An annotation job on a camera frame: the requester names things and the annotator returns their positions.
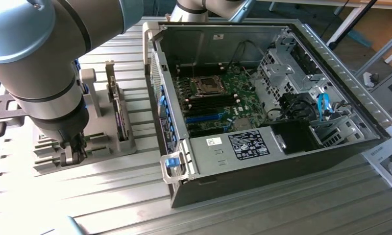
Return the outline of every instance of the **white label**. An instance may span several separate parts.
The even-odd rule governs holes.
[[[220,137],[216,137],[216,138],[206,139],[206,143],[208,143],[208,146],[212,146],[212,145],[221,144],[222,141]]]
[[[224,39],[224,35],[222,34],[214,34],[213,35],[213,40],[221,40]]]

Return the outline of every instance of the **sticker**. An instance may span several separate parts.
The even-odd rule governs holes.
[[[213,35],[213,40],[221,40],[224,39],[224,35],[222,34],[214,34]]]
[[[212,145],[221,144],[222,141],[220,137],[216,137],[216,138],[206,139],[206,143],[208,143],[208,146],[212,146]]]
[[[256,158],[269,154],[258,131],[229,135],[228,138],[238,160]]]

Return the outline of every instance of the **metal bracket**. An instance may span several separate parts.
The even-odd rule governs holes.
[[[12,101],[14,101],[14,98],[9,94],[0,95],[0,119],[18,118],[28,115],[18,105],[16,110],[8,110],[8,105]]]

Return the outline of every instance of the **motherboard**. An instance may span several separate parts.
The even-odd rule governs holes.
[[[253,82],[238,66],[220,75],[173,80],[192,138],[258,127],[265,115]]]

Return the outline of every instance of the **warning label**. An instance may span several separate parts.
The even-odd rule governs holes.
[[[269,154],[258,131],[229,135],[228,138],[238,160],[256,158]]]

